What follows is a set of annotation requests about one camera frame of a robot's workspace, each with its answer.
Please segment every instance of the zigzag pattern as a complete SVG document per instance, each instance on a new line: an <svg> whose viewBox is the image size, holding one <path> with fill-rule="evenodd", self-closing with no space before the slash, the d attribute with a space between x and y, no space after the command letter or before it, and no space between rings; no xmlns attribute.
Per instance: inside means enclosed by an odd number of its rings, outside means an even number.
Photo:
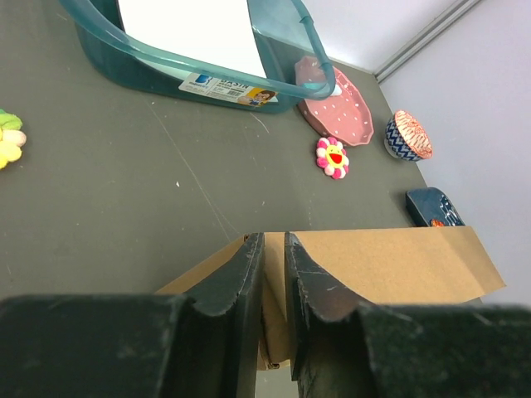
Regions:
<svg viewBox="0 0 531 398"><path fill-rule="evenodd" d="M389 126L387 126L386 138L393 152L396 153L399 157L412 161L417 161L420 159L419 156L414 153L411 148L409 148L409 146L404 142L404 139L400 135L398 129L393 127L390 128Z"/></svg>

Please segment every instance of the toy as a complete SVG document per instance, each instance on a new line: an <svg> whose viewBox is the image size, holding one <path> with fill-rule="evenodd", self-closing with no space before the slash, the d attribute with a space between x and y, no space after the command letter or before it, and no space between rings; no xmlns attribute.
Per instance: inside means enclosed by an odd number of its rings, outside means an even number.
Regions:
<svg viewBox="0 0 531 398"><path fill-rule="evenodd" d="M334 180L344 178L348 173L350 161L343 144L334 137L320 138L317 142L317 165L324 170L324 174Z"/></svg>
<svg viewBox="0 0 531 398"><path fill-rule="evenodd" d="M26 135L21 128L22 121L17 116L0 109L0 169L22 156L21 146L26 143Z"/></svg>

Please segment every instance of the small bowl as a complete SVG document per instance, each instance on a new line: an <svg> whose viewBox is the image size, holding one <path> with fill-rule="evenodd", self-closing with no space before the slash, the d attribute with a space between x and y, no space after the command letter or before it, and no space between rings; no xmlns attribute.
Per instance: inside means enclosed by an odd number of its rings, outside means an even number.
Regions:
<svg viewBox="0 0 531 398"><path fill-rule="evenodd" d="M383 143L395 158L418 162L433 156L426 131L404 110L395 112L387 123Z"/></svg>

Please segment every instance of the brown cardboard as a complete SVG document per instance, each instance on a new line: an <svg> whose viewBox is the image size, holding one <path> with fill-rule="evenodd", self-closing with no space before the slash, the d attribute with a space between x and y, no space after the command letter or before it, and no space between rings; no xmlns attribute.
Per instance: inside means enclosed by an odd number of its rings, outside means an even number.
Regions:
<svg viewBox="0 0 531 398"><path fill-rule="evenodd" d="M464 303L504 287L469 226L295 234L313 260L374 303ZM264 334L258 364L271 369L288 358L284 233L265 237ZM158 293L188 290L225 264L242 243L242 238L235 240Z"/></svg>

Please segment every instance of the teal plastic basin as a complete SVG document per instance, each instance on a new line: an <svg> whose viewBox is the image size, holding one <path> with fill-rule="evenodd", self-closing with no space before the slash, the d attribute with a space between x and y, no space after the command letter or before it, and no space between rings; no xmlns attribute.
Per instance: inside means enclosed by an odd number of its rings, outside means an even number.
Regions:
<svg viewBox="0 0 531 398"><path fill-rule="evenodd" d="M197 61L135 40L123 31L116 0L61 0L61 4L76 22L81 46L90 62L119 85L266 113L284 112L304 98L322 100L332 94L334 68L304 4L300 0L247 1L266 78ZM295 83L295 63L303 56L315 57L323 72L322 79L308 86ZM176 73L172 75L192 72L272 90L278 93L277 101L253 107L182 91L178 88L182 80L144 62L173 68Z"/></svg>

